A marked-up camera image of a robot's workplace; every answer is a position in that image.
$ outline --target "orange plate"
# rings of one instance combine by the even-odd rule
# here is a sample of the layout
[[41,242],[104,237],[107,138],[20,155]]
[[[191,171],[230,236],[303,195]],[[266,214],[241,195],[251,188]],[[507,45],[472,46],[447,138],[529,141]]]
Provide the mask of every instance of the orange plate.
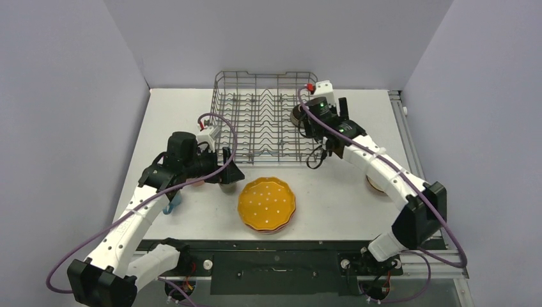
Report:
[[295,196],[288,184],[276,177],[261,177],[247,184],[237,205],[241,220],[259,232],[274,232],[295,211]]

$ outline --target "white wall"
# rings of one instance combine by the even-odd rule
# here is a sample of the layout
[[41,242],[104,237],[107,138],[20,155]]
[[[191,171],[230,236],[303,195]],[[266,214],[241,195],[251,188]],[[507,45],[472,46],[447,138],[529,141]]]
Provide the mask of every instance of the white wall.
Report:
[[147,100],[102,1],[2,1],[1,306],[74,305],[45,277],[111,222]]
[[209,88],[246,69],[389,89],[405,86],[452,2],[104,1],[151,87]]
[[455,0],[403,92],[477,306],[539,306],[542,2]]

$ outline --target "stack of plates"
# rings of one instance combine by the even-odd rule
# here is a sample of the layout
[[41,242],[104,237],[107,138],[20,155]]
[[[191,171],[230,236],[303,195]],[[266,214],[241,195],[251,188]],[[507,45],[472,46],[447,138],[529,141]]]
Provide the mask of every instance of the stack of plates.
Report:
[[241,220],[260,233],[284,228],[295,212],[295,195],[276,177],[261,177],[247,184],[237,205]]

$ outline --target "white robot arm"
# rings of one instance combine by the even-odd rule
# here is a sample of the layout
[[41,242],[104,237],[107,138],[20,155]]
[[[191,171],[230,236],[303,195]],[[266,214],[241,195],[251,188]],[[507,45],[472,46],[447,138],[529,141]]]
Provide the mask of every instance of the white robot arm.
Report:
[[[426,209],[417,193],[402,179],[401,175],[406,176],[417,190],[431,200],[444,219],[446,219],[446,189],[438,182],[429,185],[389,157],[384,147],[378,146],[362,127],[349,119],[345,98],[338,99],[338,112],[331,82],[318,82],[310,86],[309,91],[313,94],[313,99],[307,102],[306,106],[313,115],[338,133],[374,152],[370,153],[345,143],[318,123],[313,122],[306,114],[305,116],[302,114],[306,136],[322,143],[322,159],[327,156],[326,153],[335,153],[358,167],[392,199],[400,211],[391,229],[369,244],[368,249],[372,256],[377,261],[383,262],[403,250],[417,248],[440,228],[440,223],[432,212]],[[377,159],[377,156],[386,158],[395,165],[396,169],[399,169],[399,172]]]
[[[83,262],[74,260],[70,264],[68,279],[77,302],[91,307],[129,307],[140,289],[179,266],[183,251],[168,245],[167,239],[153,251],[131,261],[152,222],[177,192],[165,193],[137,211],[134,208],[157,192],[181,184],[188,178],[217,171],[220,166],[214,140],[218,132],[218,127],[209,126],[197,136],[174,132],[168,139],[167,151],[158,155],[143,171],[124,211],[124,214],[130,211],[133,214],[111,229]],[[231,155],[229,148],[222,151],[226,160]],[[231,162],[205,182],[233,184],[244,178],[244,174]]]

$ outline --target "dish rack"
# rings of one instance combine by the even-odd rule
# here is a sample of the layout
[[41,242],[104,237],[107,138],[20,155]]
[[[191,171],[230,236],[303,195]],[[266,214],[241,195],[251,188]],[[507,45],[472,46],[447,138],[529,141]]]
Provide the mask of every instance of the dish rack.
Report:
[[[211,112],[223,115],[237,131],[235,163],[243,165],[291,166],[314,163],[317,157],[313,139],[303,138],[290,121],[291,110],[298,105],[297,89],[318,78],[311,72],[250,74],[246,71],[222,71],[215,78]],[[304,91],[302,98],[309,99]],[[221,127],[217,148],[231,146],[232,133]],[[222,160],[222,150],[218,150]]]

